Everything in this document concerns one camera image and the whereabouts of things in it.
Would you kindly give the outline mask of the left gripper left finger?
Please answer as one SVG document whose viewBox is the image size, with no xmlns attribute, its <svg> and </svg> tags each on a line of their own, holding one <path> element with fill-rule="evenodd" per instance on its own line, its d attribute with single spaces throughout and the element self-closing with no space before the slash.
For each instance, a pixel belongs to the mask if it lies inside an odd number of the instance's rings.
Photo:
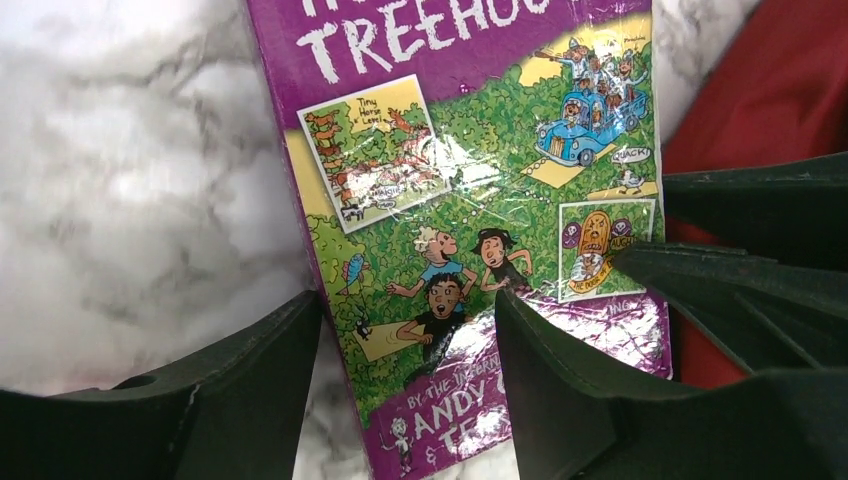
<svg viewBox="0 0 848 480">
<path fill-rule="evenodd" d="M 1 394 L 5 479 L 288 479 L 319 343 L 304 291 L 253 325 L 108 389 Z"/>
</svg>

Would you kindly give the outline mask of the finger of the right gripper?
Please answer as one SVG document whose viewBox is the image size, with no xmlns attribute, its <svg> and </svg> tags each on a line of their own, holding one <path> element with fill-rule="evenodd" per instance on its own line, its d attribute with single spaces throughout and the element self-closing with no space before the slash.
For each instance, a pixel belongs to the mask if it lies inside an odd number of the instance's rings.
<svg viewBox="0 0 848 480">
<path fill-rule="evenodd" d="M 847 270 L 847 154 L 666 175 L 666 212 L 792 266 Z"/>
<path fill-rule="evenodd" d="M 847 365 L 847 275 L 740 249 L 635 243 L 612 260 L 743 370 Z"/>
</svg>

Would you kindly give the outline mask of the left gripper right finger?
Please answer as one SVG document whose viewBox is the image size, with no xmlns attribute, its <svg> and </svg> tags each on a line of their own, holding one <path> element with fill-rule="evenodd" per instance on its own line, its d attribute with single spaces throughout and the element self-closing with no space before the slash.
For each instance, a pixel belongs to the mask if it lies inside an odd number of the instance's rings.
<svg viewBox="0 0 848 480">
<path fill-rule="evenodd" d="M 508 292 L 496 338 L 524 479 L 843 479 L 845 370 L 704 390 L 629 366 Z"/>
</svg>

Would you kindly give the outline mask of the red backpack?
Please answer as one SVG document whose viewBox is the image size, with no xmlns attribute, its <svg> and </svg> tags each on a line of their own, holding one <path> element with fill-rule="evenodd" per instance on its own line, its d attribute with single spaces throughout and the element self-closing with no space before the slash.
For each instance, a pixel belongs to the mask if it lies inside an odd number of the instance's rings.
<svg viewBox="0 0 848 480">
<path fill-rule="evenodd" d="M 666 173 L 765 167 L 847 151 L 847 1 L 760 1 L 664 146 Z M 813 268 L 847 262 L 847 195 L 790 214 L 793 253 Z M 833 238 L 835 253 L 814 241 Z M 681 376 L 714 388 L 748 376 L 688 320 Z"/>
</svg>

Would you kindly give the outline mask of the purple green paperback book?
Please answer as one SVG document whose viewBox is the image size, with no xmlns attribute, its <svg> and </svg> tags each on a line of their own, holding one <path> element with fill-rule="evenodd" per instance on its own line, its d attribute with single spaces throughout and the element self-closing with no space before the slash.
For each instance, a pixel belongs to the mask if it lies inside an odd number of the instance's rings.
<svg viewBox="0 0 848 480">
<path fill-rule="evenodd" d="M 664 236 L 650 2 L 247 8 L 372 478 L 509 439 L 500 292 L 671 376 L 666 305 L 611 263 Z"/>
</svg>

